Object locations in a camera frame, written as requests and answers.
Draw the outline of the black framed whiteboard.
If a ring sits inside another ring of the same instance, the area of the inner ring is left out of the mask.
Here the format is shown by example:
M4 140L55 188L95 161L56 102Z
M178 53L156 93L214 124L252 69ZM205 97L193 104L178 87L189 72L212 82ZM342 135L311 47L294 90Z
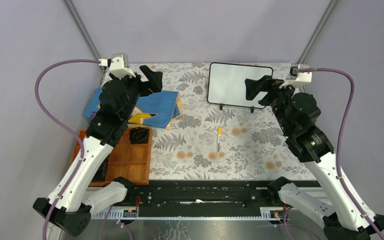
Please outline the black framed whiteboard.
M274 70L269 66L212 62L209 65L208 89L206 100L210 104L256 109L264 107L258 104L266 93L259 92L253 100L246 100L246 79L259 80L263 76L272 76Z

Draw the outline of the white marker pen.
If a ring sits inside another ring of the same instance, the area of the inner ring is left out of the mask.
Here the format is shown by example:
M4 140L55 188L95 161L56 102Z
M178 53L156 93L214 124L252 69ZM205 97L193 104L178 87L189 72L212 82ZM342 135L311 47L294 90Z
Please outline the white marker pen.
M216 142L216 154L218 155L221 150L221 135L222 135L222 127L219 126L217 129L217 142Z

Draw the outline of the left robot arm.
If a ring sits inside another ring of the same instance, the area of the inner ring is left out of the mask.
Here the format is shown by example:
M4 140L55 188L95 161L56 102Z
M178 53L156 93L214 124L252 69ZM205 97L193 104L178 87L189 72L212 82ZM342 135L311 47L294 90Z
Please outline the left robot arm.
M44 217L45 231L48 223L52 223L75 237L86 229L93 215L116 203L128 206L134 202L134 184L123 177L115 178L91 196L85 196L85 192L128 129L128 120L138 99L162 91L161 71L153 71L147 65L139 69L147 81L142 81L142 75L136 72L121 76L109 74L111 80L104 84L99 95L100 109L85 137L77 138L80 150L74 161L48 197L35 200L33 209Z

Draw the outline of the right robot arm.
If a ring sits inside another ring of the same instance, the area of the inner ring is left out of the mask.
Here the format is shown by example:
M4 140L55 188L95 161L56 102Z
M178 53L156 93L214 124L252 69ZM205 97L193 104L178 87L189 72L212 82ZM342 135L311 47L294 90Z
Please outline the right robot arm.
M316 126L321 110L315 98L297 93L294 87L269 75L246 79L244 84L248 101L265 93L259 104L272 109L288 149L313 174L328 197L328 202L323 202L279 177L269 184L267 201L300 211L318 224L330 240L368 240L372 234L382 232L384 215L374 213L351 185L343 186L349 180L337 166L334 146Z

